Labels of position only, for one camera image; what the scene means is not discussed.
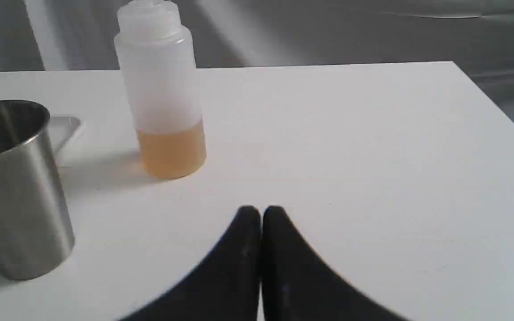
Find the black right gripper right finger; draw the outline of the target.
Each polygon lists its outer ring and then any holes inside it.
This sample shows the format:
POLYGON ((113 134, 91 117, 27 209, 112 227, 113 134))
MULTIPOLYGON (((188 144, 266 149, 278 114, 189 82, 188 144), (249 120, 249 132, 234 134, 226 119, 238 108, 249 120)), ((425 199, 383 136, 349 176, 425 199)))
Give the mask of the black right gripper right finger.
POLYGON ((261 292, 266 321, 401 321, 333 272, 281 206, 263 214, 261 292))

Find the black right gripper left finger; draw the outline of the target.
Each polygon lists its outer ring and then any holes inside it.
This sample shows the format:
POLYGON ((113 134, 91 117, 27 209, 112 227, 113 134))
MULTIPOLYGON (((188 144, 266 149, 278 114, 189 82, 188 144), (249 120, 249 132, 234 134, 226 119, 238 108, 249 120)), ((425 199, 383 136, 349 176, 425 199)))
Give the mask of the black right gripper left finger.
POLYGON ((206 257, 179 283, 127 321, 255 321, 258 315, 261 216, 241 206, 206 257))

